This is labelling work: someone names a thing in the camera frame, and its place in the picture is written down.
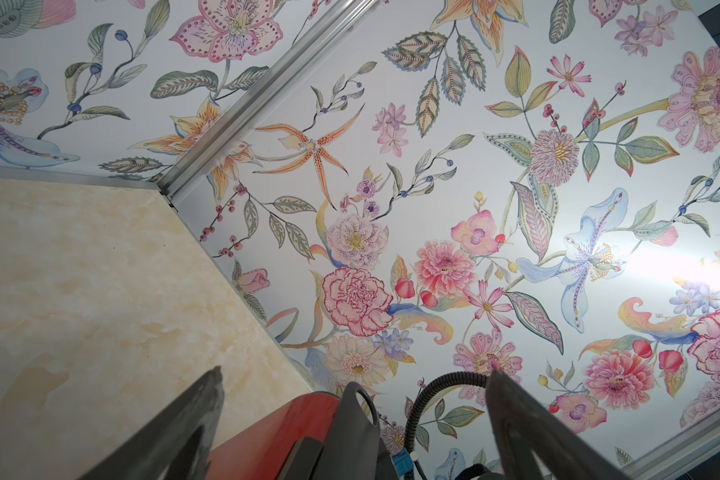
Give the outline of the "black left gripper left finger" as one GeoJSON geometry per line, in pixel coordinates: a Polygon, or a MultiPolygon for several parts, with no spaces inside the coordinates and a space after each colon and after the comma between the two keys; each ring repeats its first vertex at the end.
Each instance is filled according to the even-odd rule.
{"type": "Polygon", "coordinates": [[[216,366],[82,477],[204,479],[224,397],[216,366]]]}

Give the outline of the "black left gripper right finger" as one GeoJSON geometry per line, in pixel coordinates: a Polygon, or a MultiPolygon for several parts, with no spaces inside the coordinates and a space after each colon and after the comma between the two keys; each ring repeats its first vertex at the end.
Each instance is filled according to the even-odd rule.
{"type": "Polygon", "coordinates": [[[556,479],[627,477],[506,374],[494,371],[485,390],[486,406],[506,478],[541,479],[541,466],[556,479]]]}

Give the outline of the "red capsule coffee machine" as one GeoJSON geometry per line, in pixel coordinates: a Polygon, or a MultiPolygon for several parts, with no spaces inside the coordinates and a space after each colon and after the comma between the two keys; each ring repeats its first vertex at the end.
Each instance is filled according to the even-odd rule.
{"type": "Polygon", "coordinates": [[[397,479],[373,396],[352,382],[342,395],[288,402],[216,447],[208,479],[397,479]]]}

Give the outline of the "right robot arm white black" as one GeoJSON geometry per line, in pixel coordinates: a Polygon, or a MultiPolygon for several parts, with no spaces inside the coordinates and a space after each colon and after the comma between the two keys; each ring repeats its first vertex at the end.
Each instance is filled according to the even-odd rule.
{"type": "Polygon", "coordinates": [[[457,406],[447,410],[445,397],[462,387],[477,387],[485,390],[488,383],[488,375],[460,371],[441,375],[425,385],[408,406],[402,448],[393,456],[393,464],[400,479],[427,478],[415,455],[417,445],[425,450],[429,449],[430,435],[422,422],[426,413],[434,410],[432,423],[438,428],[443,427],[445,435],[457,438],[457,430],[483,416],[485,410],[471,406],[457,406]]]}

